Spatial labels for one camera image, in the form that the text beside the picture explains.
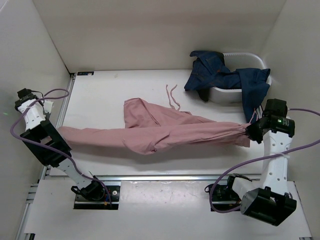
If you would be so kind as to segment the pink trousers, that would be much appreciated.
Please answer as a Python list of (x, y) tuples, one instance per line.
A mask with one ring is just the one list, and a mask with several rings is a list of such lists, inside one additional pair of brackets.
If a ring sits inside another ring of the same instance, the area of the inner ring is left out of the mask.
[(72, 145), (127, 148), (141, 155), (190, 144), (250, 147), (251, 141), (246, 136), (247, 124), (214, 121), (138, 97), (124, 102), (123, 117), (124, 128), (78, 129), (62, 126), (58, 132)]

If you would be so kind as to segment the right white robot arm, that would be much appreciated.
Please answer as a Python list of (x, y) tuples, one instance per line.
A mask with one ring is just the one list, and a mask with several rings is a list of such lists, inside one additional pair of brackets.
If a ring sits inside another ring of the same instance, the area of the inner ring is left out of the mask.
[(295, 122), (287, 117), (284, 100), (269, 99), (262, 117), (247, 126), (250, 140), (262, 143), (264, 155), (261, 177), (254, 181), (241, 174), (232, 174), (225, 185), (215, 182), (209, 187), (209, 204), (212, 211), (242, 215), (279, 226), (297, 208), (290, 195), (287, 172), (289, 150), (295, 134)]

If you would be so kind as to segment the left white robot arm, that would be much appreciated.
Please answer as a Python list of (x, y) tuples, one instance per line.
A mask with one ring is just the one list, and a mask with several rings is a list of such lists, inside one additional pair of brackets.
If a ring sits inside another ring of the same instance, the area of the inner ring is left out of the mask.
[(25, 132), (20, 135), (15, 133), (14, 128), (18, 124), (16, 121), (11, 126), (10, 133), (24, 142), (42, 165), (59, 169), (72, 179), (75, 182), (75, 186), (71, 187), (72, 192), (88, 201), (107, 202), (111, 199), (108, 188), (96, 176), (77, 167), (72, 159), (72, 149), (50, 122), (53, 100), (66, 98), (70, 94), (63, 89), (64, 96), (48, 97), (53, 91), (55, 89), (46, 94), (42, 93), (40, 97), (36, 95), (36, 90), (24, 88), (18, 91), (14, 108), (21, 113), (18, 120), (24, 120)]

